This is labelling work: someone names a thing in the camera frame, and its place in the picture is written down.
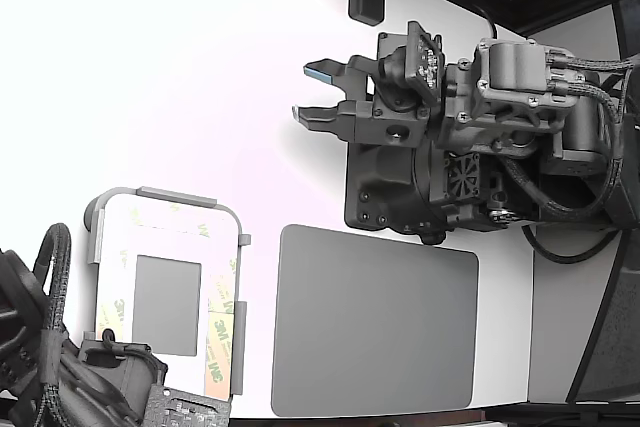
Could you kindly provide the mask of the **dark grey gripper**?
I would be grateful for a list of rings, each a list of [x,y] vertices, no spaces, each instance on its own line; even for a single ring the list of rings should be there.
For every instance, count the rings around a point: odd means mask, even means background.
[[[408,39],[378,59],[380,101],[418,123],[437,148],[450,152],[530,152],[535,139],[565,127],[575,107],[568,85],[575,72],[553,55],[567,50],[533,41],[483,39],[472,58],[448,63],[437,39]],[[292,107],[311,132],[356,141],[356,102],[367,98],[375,62],[354,55],[347,63],[322,59],[306,76],[340,89],[333,107]]]

